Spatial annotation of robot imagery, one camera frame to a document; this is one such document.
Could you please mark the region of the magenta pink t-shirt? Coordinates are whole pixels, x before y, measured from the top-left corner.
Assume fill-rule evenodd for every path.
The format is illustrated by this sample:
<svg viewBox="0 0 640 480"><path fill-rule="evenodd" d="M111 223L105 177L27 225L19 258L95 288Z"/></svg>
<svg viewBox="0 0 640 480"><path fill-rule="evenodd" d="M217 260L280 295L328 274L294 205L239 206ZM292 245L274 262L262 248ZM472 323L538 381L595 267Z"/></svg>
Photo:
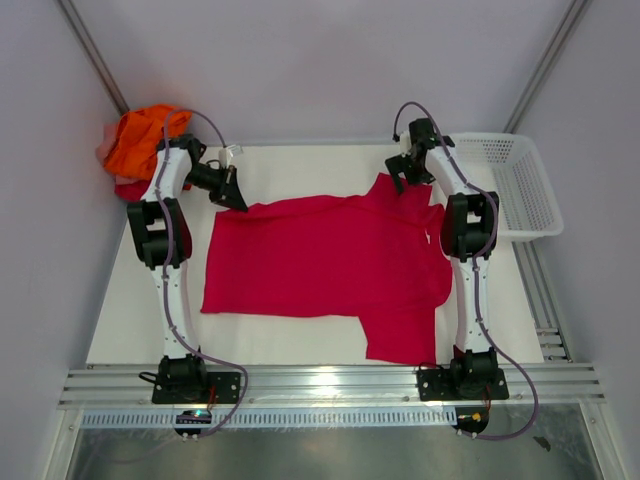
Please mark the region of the magenta pink t-shirt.
<svg viewBox="0 0 640 480"><path fill-rule="evenodd" d="M379 174L363 195L218 213L202 312L355 317L368 359L434 363L436 311L453 273L440 245L445 211L431 195L428 185L398 192Z"/></svg>

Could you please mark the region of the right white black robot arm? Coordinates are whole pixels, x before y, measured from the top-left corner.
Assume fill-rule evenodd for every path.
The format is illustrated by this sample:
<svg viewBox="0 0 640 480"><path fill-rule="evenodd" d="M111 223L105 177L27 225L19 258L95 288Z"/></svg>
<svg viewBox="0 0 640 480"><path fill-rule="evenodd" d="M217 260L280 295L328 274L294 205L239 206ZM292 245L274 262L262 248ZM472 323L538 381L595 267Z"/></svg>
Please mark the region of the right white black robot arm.
<svg viewBox="0 0 640 480"><path fill-rule="evenodd" d="M497 243L499 198L474 185L454 158L455 145L428 118L409 123L393 139L400 153L385 161L403 193L407 185L437 183L446 196L440 246L451 260L458 326L448 366L420 367L417 387L423 401L485 400L498 389L501 370L488 338L488 267Z"/></svg>

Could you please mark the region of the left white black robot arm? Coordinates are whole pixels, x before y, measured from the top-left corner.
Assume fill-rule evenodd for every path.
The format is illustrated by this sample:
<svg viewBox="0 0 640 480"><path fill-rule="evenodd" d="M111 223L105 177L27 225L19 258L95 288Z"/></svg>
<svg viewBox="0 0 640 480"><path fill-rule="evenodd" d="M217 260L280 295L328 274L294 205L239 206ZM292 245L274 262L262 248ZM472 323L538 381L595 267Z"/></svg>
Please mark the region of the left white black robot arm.
<svg viewBox="0 0 640 480"><path fill-rule="evenodd" d="M163 320L164 353L157 371L139 378L153 385L154 404L220 403L240 399L240 368L210 372L197 344L187 291L188 260L193 243L179 204L185 185L208 193L209 201L246 212L236 158L238 145L223 147L218 157L202 162L207 147L192 134L162 139L156 146L157 163L146 192L127 206L127 217L138 259L149 269L159 296Z"/></svg>

